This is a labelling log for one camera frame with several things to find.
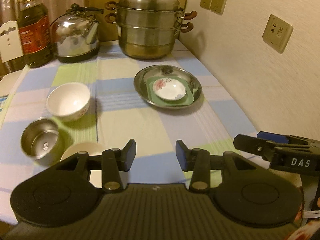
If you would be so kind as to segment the floral white ceramic saucer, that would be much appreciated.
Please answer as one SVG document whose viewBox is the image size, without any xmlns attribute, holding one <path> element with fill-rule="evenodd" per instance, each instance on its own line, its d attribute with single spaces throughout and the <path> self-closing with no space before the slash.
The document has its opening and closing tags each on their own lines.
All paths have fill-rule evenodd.
<svg viewBox="0 0 320 240">
<path fill-rule="evenodd" d="M 182 99 L 187 91 L 183 83 L 172 78 L 160 78 L 152 84 L 153 92 L 161 99 L 177 101 Z"/>
</svg>

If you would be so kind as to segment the green square plastic plate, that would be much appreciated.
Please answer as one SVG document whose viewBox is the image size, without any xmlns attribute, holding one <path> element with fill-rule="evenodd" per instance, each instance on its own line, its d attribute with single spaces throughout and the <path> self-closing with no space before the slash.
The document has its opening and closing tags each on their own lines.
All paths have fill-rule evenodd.
<svg viewBox="0 0 320 240">
<path fill-rule="evenodd" d="M 180 100 L 177 100 L 177 101 L 167 101 L 167 100 L 163 100 L 161 98 L 159 98 L 152 90 L 152 84 L 157 80 L 157 79 L 160 79 L 160 78 L 172 78 L 172 79 L 176 79 L 178 81 L 180 81 L 181 83 L 183 83 L 183 85 L 185 86 L 186 88 L 186 95 L 180 99 Z M 193 96 L 193 93 L 192 91 L 190 90 L 189 86 L 188 86 L 188 83 L 182 79 L 182 78 L 179 78 L 179 77 L 150 77 L 147 79 L 147 82 L 146 82 L 146 86 L 147 86 L 147 93 L 148 93 L 148 99 L 161 106 L 161 107 L 182 107 L 182 106 L 189 106 L 193 103 L 194 101 L 194 96 Z"/>
</svg>

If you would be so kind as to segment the white chair back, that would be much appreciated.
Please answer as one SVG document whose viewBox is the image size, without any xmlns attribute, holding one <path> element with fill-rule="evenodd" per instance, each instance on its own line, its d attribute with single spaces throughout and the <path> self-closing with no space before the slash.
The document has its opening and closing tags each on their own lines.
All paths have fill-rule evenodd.
<svg viewBox="0 0 320 240">
<path fill-rule="evenodd" d="M 2 62 L 23 56 L 20 32 L 16 21 L 3 23 L 0 28 L 0 50 Z"/>
</svg>

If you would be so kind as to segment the large stainless steel dish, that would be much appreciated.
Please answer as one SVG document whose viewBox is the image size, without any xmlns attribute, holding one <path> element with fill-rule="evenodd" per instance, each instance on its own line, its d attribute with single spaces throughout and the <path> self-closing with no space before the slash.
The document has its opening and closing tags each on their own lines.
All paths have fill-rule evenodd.
<svg viewBox="0 0 320 240">
<path fill-rule="evenodd" d="M 195 76 L 170 65 L 143 68 L 135 75 L 133 84 L 145 102 L 162 109 L 188 108 L 202 96 L 202 86 Z"/>
</svg>

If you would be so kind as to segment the stacked stainless steel steamer pot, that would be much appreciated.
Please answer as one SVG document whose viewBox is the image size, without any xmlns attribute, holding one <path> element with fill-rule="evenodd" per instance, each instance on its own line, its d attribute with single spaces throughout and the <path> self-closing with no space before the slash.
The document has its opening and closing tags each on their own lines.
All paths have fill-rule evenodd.
<svg viewBox="0 0 320 240">
<path fill-rule="evenodd" d="M 134 59 L 155 60 L 174 48 L 180 33 L 190 32 L 196 11 L 185 12 L 179 0 L 119 0 L 105 3 L 105 21 L 117 25 L 122 52 Z"/>
</svg>

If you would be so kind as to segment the stainless steel kettle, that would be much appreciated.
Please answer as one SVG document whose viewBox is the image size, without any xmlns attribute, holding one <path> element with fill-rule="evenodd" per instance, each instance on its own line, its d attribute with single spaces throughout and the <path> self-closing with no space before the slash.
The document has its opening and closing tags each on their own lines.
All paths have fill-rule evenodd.
<svg viewBox="0 0 320 240">
<path fill-rule="evenodd" d="M 98 54 L 100 41 L 97 15 L 104 9 L 76 3 L 50 25 L 53 51 L 62 63 L 86 61 Z"/>
</svg>

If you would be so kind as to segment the wall network socket plate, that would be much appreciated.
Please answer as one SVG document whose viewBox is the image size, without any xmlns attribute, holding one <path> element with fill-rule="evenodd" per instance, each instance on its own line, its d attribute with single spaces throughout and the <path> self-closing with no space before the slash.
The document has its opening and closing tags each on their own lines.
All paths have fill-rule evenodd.
<svg viewBox="0 0 320 240">
<path fill-rule="evenodd" d="M 278 53 L 283 53 L 293 32 L 293 26 L 271 14 L 263 33 L 263 41 Z"/>
</svg>

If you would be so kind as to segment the double wall power socket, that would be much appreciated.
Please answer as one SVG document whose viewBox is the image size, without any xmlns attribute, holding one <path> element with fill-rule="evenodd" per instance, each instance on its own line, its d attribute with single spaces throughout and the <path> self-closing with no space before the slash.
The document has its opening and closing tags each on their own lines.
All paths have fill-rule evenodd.
<svg viewBox="0 0 320 240">
<path fill-rule="evenodd" d="M 227 0 L 200 0 L 200 7 L 222 15 L 225 10 L 226 2 Z"/>
</svg>

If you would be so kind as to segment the white ceramic rice bowl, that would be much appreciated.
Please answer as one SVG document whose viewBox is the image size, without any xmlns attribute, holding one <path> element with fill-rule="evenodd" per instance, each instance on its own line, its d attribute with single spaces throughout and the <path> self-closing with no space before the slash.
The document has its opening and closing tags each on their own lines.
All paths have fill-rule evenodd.
<svg viewBox="0 0 320 240">
<path fill-rule="evenodd" d="M 48 112 L 62 122 L 79 120 L 89 109 L 91 94 L 83 83 L 69 82 L 54 89 L 46 100 Z"/>
</svg>

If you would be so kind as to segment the cooking oil bottle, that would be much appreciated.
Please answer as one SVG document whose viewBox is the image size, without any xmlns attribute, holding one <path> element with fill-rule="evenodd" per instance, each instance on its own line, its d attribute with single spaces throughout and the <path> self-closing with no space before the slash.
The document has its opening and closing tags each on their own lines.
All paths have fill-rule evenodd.
<svg viewBox="0 0 320 240">
<path fill-rule="evenodd" d="M 18 29 L 24 60 L 30 68 L 39 68 L 53 59 L 48 9 L 39 0 L 17 0 Z"/>
</svg>

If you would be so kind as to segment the small stainless steel bowl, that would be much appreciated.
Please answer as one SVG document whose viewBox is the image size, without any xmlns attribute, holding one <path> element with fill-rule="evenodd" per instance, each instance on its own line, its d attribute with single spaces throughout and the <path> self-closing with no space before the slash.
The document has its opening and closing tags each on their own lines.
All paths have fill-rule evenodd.
<svg viewBox="0 0 320 240">
<path fill-rule="evenodd" d="M 21 136 L 23 153 L 42 166 L 59 162 L 64 152 L 64 140 L 55 121 L 39 118 L 30 123 Z"/>
</svg>

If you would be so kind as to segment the checkered pastel tablecloth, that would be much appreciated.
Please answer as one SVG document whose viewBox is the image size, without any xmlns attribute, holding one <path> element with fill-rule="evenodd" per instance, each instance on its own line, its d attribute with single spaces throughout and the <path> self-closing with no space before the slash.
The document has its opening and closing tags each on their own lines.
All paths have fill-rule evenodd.
<svg viewBox="0 0 320 240">
<path fill-rule="evenodd" d="M 52 61 L 40 68 L 20 72 L 1 110 L 1 220 L 15 224 L 10 195 L 22 181 L 42 171 L 21 150 L 23 130 L 34 120 L 48 116 L 46 100 L 58 86 L 68 82 L 86 84 L 92 97 L 88 112 L 78 121 L 59 123 L 65 145 L 92 141 L 105 148 L 137 143 L 137 154 L 128 179 L 136 183 L 185 182 L 175 157 L 181 139 L 190 148 L 212 154 L 234 150 L 238 134 L 256 135 L 248 117 L 205 66 L 179 41 L 158 64 L 172 65 L 193 74 L 203 93 L 192 106 L 160 109 L 141 99 L 133 79 L 148 61 L 125 56 L 116 42 L 104 43 L 97 57 L 74 64 Z"/>
</svg>

